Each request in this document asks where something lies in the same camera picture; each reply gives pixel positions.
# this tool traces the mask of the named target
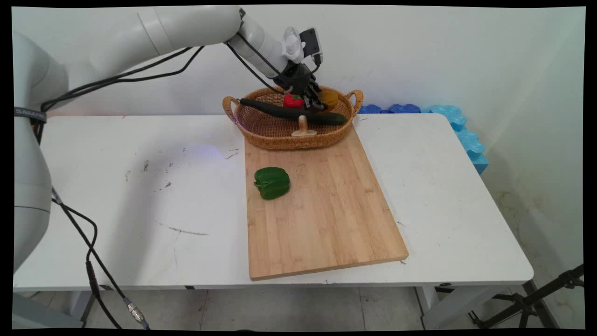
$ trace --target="tile floor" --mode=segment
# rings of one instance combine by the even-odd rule
[[[503,293],[524,294],[521,286]],[[383,331],[422,330],[421,310],[414,288],[260,288],[194,291],[129,291],[152,329],[234,331]],[[123,328],[139,329],[120,296],[102,292],[102,298]],[[67,312],[67,292],[40,292],[32,300]],[[509,302],[490,300],[475,310],[487,318]],[[496,328],[516,328],[515,316]],[[86,328],[113,328],[97,302]],[[529,328],[542,328],[531,316]],[[22,328],[13,323],[13,329]],[[444,329],[475,329],[466,316]]]

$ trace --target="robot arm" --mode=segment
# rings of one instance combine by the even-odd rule
[[[139,63],[185,47],[229,43],[266,77],[292,94],[318,100],[314,77],[301,63],[299,35],[288,28],[282,42],[274,39],[237,5],[155,7],[130,15],[114,25],[95,45],[88,59],[62,65],[41,47],[13,32],[15,108],[38,110],[87,83],[120,74]],[[276,70],[274,71],[250,43]],[[308,41],[310,50],[321,49]],[[68,103],[54,105],[57,108]],[[14,267],[15,272],[44,235],[50,217],[52,184],[29,119],[14,117]]]

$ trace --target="basket handle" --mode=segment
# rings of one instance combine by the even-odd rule
[[[351,91],[349,94],[346,95],[346,98],[348,98],[348,101],[350,101],[350,97],[353,94],[355,95],[355,98],[356,98],[356,104],[354,107],[354,111],[352,112],[352,117],[356,116],[359,113],[359,110],[361,109],[361,106],[363,105],[363,91],[360,91],[360,90]]]
[[[236,98],[228,96],[228,97],[224,98],[224,100],[222,100],[222,107],[224,107],[224,112],[226,113],[228,118],[230,118],[230,120],[232,120],[232,122],[238,126],[238,120],[236,120],[236,117],[234,116],[234,112],[232,112],[232,107],[230,105],[231,102],[234,102],[234,104],[236,106],[238,106],[238,104],[239,104],[239,102]]]

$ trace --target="green bell pepper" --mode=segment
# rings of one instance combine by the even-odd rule
[[[264,200],[273,200],[288,192],[290,177],[282,168],[266,167],[255,172],[253,184]]]

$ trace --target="cable connector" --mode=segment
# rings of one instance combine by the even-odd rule
[[[91,287],[91,293],[96,297],[100,297],[100,287],[97,284],[96,273],[93,271],[93,265],[91,261],[85,262],[87,267],[87,277],[89,278],[89,286]]]
[[[124,298],[124,303],[127,305],[128,311],[145,329],[149,328],[149,324],[145,321],[145,317],[141,310],[128,298]]]

